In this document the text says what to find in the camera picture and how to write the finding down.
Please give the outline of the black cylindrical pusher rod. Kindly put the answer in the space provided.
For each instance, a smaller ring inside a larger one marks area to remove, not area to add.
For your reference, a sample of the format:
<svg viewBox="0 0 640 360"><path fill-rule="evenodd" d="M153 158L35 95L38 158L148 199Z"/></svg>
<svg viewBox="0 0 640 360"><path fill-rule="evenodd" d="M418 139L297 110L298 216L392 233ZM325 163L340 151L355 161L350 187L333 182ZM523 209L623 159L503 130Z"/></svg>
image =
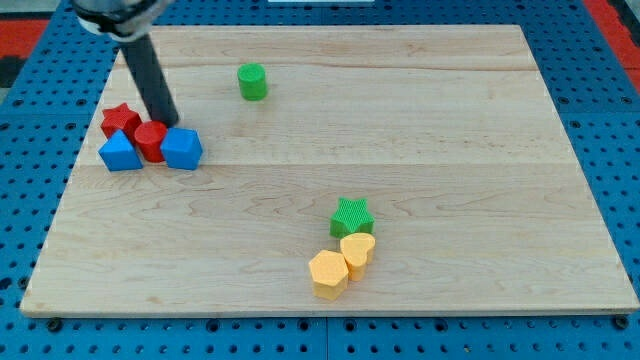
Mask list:
<svg viewBox="0 0 640 360"><path fill-rule="evenodd" d="M179 114L150 36L121 43L120 50L150 119L177 125Z"/></svg>

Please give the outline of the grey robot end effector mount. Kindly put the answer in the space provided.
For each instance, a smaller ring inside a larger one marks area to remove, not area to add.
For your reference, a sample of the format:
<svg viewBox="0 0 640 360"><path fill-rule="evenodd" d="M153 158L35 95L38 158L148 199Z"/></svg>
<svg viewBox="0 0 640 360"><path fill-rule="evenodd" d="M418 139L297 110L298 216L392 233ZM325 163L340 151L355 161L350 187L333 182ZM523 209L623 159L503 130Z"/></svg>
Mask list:
<svg viewBox="0 0 640 360"><path fill-rule="evenodd" d="M71 0L80 25L95 35L132 42L150 32L173 0Z"/></svg>

